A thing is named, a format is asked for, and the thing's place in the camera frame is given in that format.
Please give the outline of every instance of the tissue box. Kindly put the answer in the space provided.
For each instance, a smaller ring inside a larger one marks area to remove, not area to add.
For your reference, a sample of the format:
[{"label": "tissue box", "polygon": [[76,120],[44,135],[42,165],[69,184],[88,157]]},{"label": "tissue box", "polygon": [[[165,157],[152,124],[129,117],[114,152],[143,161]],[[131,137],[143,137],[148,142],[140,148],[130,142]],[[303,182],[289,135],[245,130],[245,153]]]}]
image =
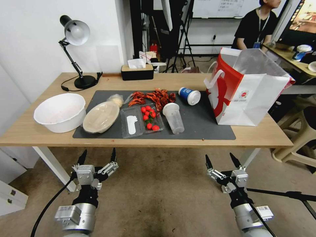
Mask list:
[{"label": "tissue box", "polygon": [[123,81],[151,80],[154,78],[154,68],[151,64],[146,64],[146,68],[131,69],[128,65],[121,68]]}]

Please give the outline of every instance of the plastic stool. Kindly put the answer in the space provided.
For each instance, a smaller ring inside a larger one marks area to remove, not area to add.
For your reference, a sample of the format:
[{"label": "plastic stool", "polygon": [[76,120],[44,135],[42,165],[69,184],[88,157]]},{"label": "plastic stool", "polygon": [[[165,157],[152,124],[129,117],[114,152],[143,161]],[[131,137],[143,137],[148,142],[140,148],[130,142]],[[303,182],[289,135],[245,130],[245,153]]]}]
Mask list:
[{"label": "plastic stool", "polygon": [[[299,130],[290,127],[296,120],[300,120],[302,125]],[[290,148],[278,148],[272,152],[272,157],[279,162],[287,162],[295,160],[306,165],[316,167],[316,157],[314,152],[308,152],[311,157],[300,155],[297,153],[299,149],[316,139],[316,107],[310,106],[297,113],[296,115],[285,121],[280,128],[297,132],[292,138],[294,146]]]}]

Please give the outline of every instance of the desk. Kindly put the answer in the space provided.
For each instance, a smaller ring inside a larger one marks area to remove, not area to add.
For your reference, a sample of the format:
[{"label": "desk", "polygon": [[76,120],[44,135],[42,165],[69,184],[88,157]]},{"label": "desk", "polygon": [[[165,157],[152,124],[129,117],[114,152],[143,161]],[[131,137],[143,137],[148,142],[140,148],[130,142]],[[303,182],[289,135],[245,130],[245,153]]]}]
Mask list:
[{"label": "desk", "polygon": [[[316,73],[308,69],[308,64],[296,62],[292,60],[295,52],[289,50],[277,49],[275,46],[269,46],[269,44],[263,44],[269,51],[288,63],[295,70],[304,73],[307,77],[316,77]],[[285,89],[282,94],[316,94],[316,85],[293,85]]]},{"label": "desk", "polygon": [[273,52],[275,55],[289,63],[291,66],[293,66],[295,69],[298,71],[303,72],[309,77],[316,77],[316,72],[312,72],[311,70],[308,69],[308,64],[306,63],[301,63],[301,62],[296,62],[292,60],[292,57],[295,52],[289,51],[289,50],[281,50],[277,49],[274,46],[269,46],[268,44],[263,44],[264,47],[266,47],[269,51]]},{"label": "desk", "polygon": [[[235,140],[164,140],[164,139],[75,139],[72,137],[74,130],[67,133],[53,133],[44,126],[37,124],[33,119],[36,107],[44,100],[64,93],[60,84],[76,76],[75,73],[62,73],[39,98],[24,112],[24,114],[0,138],[0,146],[32,146],[44,162],[65,184],[69,175],[48,149],[49,146],[78,146],[78,147],[247,147],[252,148],[245,154],[244,159],[248,164],[258,153],[259,148],[287,147],[292,142],[274,122],[270,115],[266,115],[257,127],[232,126]],[[123,81],[119,76],[101,77],[99,83],[87,90],[79,91],[89,104],[96,90],[154,90],[162,88],[178,90],[188,87],[194,90],[205,90],[203,74],[188,73],[160,73],[154,74],[153,80]],[[73,81],[64,84],[73,88]],[[74,191],[72,182],[68,189]]]}]

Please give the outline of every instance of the shopping bag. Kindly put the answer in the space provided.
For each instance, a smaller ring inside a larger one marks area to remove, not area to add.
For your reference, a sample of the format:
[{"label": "shopping bag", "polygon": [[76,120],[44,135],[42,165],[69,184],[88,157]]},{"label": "shopping bag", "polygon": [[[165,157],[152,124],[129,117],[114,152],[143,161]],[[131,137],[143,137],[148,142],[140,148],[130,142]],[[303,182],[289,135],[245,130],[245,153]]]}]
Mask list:
[{"label": "shopping bag", "polygon": [[204,84],[218,124],[257,126],[281,92],[295,82],[260,49],[251,50],[241,54],[222,48],[210,66],[213,72]]}]

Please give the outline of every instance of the logo on bag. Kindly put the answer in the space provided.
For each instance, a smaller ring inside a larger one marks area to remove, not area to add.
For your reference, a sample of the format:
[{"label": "logo on bag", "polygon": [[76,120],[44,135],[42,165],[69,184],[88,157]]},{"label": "logo on bag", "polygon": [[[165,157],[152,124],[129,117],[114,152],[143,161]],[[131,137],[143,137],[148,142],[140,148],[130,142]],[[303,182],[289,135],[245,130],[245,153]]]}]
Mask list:
[{"label": "logo on bag", "polygon": [[247,98],[247,95],[248,95],[249,91],[242,91],[239,98],[240,99],[245,99]]}]

